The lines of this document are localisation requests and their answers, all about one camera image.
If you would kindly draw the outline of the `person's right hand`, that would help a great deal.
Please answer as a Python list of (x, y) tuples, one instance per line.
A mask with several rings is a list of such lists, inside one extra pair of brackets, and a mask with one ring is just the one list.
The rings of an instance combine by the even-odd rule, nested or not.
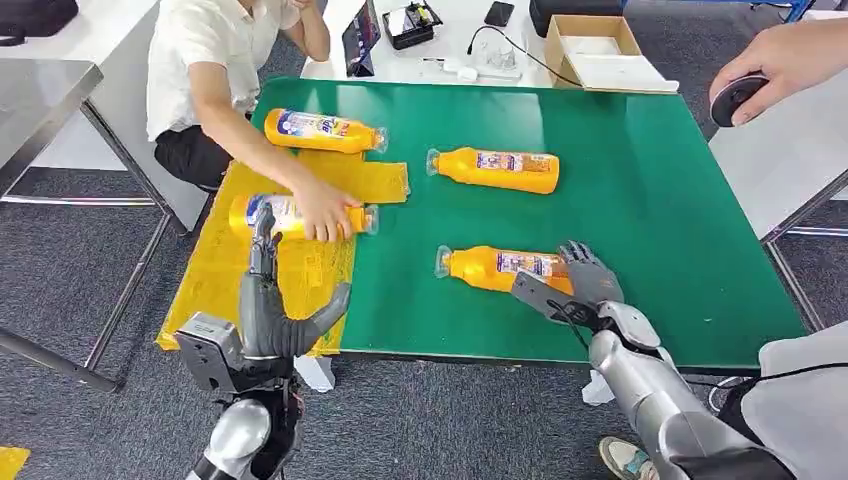
[(307, 240), (335, 242), (353, 236), (348, 210), (361, 207), (360, 201), (317, 178), (299, 180), (292, 192)]

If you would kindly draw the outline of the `person's hand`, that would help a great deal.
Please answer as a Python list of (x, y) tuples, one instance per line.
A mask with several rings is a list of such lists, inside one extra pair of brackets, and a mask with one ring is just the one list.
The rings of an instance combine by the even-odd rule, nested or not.
[(741, 126), (791, 95), (825, 82), (847, 68), (847, 19), (831, 18), (781, 24), (759, 32), (716, 74), (709, 89), (711, 105), (728, 86), (758, 72), (767, 79), (730, 116)]

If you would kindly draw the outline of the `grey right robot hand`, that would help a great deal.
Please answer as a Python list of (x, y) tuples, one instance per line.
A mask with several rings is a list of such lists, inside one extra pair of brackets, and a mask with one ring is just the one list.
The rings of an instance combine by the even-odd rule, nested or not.
[(589, 307), (604, 301), (624, 302), (616, 274), (587, 245), (568, 240), (558, 251), (572, 285), (570, 302)]

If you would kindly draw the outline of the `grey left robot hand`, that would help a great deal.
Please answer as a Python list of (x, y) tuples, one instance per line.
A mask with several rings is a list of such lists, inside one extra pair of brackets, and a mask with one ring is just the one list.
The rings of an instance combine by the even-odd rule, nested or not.
[(271, 205), (257, 209), (251, 236), (248, 269), (239, 290), (239, 332), (242, 353), (251, 361), (305, 355), (347, 312), (351, 285), (336, 285), (329, 302), (306, 319), (290, 318), (277, 280), (277, 246), (282, 240), (273, 226)]

